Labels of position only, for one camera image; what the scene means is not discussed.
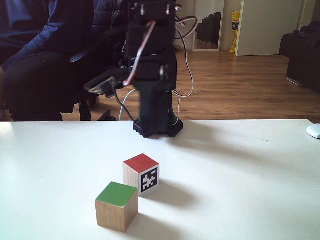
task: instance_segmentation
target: black pants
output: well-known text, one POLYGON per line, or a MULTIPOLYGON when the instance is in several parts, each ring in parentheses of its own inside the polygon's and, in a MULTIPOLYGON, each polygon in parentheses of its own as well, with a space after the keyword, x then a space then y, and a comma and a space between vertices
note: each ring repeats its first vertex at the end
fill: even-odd
POLYGON ((77 70, 69 57, 43 53, 14 63, 2 81, 6 106, 15 122, 62 121, 72 113, 77 70))

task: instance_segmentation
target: mirror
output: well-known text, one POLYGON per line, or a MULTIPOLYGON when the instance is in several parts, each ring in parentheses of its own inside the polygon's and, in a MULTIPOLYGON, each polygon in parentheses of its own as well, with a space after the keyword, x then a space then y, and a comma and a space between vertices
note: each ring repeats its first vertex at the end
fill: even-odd
POLYGON ((193 51, 219 51, 225 0, 196 0, 193 51))

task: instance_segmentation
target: white mouse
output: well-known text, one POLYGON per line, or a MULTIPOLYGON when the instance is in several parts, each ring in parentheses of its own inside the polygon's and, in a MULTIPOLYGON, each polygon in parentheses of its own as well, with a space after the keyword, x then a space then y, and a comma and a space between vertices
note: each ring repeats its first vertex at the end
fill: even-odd
POLYGON ((316 139, 320 139, 320 124, 313 124, 309 126, 306 130, 308 134, 316 139))

